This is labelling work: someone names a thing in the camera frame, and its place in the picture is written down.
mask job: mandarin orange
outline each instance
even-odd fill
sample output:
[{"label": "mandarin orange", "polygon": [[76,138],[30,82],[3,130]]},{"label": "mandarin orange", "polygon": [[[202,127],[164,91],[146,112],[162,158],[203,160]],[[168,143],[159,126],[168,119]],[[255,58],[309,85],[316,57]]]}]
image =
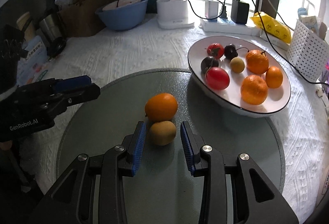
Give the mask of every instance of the mandarin orange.
[{"label": "mandarin orange", "polygon": [[149,99],[145,105],[146,116],[153,122],[167,121],[174,117],[178,103],[170,93],[160,93]]},{"label": "mandarin orange", "polygon": [[283,74],[278,67],[270,67],[266,71],[265,81],[269,88],[279,88],[283,82]]},{"label": "mandarin orange", "polygon": [[269,59],[265,51],[251,50],[246,54],[247,69],[257,75],[265,73],[269,68]]},{"label": "mandarin orange", "polygon": [[248,104],[259,105],[262,104],[268,95],[268,87],[265,80],[260,76],[247,76],[240,88],[241,98]]}]

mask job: fruit stem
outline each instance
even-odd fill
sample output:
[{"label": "fruit stem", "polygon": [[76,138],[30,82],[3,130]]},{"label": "fruit stem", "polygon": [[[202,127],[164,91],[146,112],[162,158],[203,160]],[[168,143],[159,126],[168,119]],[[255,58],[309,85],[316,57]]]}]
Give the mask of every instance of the fruit stem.
[{"label": "fruit stem", "polygon": [[248,49],[247,47],[241,47],[241,48],[239,48],[239,49],[247,49],[248,52],[249,52],[249,49]]}]

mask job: blue plastic bowl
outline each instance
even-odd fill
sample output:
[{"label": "blue plastic bowl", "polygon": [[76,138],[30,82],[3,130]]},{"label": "blue plastic bowl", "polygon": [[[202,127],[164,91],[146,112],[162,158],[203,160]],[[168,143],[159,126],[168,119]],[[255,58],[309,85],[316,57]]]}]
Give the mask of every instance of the blue plastic bowl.
[{"label": "blue plastic bowl", "polygon": [[137,26],[145,17],[149,0],[141,0],[131,5],[125,5],[103,11],[104,6],[95,12],[102,22],[111,30],[127,30]]}]

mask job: metal screw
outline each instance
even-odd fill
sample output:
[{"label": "metal screw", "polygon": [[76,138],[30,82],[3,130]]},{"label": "metal screw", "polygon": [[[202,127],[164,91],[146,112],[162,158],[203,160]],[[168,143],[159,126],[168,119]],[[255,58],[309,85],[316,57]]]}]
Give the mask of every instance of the metal screw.
[{"label": "metal screw", "polygon": [[42,104],[40,107],[41,107],[42,109],[47,109],[47,107],[48,107],[48,103]]},{"label": "metal screw", "polygon": [[116,147],[114,147],[114,150],[116,150],[117,152],[122,152],[124,150],[124,146],[123,145],[117,145]]},{"label": "metal screw", "polygon": [[202,147],[202,150],[204,150],[205,152],[211,152],[213,148],[210,145],[204,145]]},{"label": "metal screw", "polygon": [[248,154],[240,154],[240,158],[242,160],[249,160],[249,155]]},{"label": "metal screw", "polygon": [[87,155],[85,155],[85,154],[81,154],[81,155],[78,156],[79,161],[84,161],[86,159],[87,159]]}]

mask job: tomato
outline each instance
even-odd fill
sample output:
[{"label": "tomato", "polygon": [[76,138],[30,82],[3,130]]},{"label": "tomato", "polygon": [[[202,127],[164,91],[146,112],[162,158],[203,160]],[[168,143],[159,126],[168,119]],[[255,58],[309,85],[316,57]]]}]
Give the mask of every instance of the tomato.
[{"label": "tomato", "polygon": [[224,47],[219,43],[210,44],[207,48],[207,54],[219,59],[224,55]]},{"label": "tomato", "polygon": [[221,91],[230,85],[230,77],[225,70],[212,67],[208,69],[205,75],[205,82],[210,88]]}]

